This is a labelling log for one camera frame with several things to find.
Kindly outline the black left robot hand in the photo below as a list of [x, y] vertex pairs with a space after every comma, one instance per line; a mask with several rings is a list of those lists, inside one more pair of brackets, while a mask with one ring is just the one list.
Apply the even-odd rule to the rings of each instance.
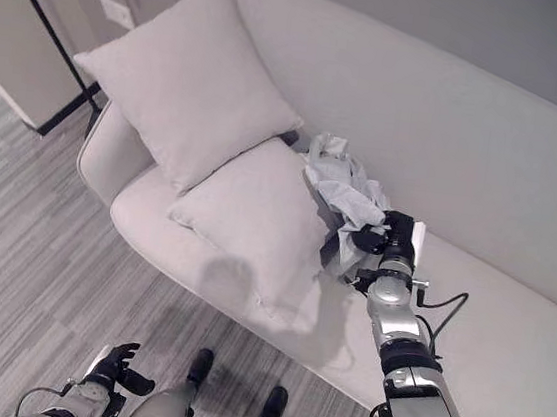
[[138, 343], [125, 343], [111, 348], [86, 375], [85, 380], [100, 384], [109, 392], [118, 384], [136, 396], [147, 396], [155, 387], [155, 381], [145, 378], [130, 368], [130, 360], [140, 348]]

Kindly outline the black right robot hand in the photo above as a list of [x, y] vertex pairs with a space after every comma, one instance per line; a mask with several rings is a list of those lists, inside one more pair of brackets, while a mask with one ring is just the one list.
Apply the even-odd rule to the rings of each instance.
[[381, 226], [364, 225], [352, 233], [355, 246], [367, 254], [399, 260], [415, 270], [427, 233], [424, 222], [399, 211], [386, 211]]

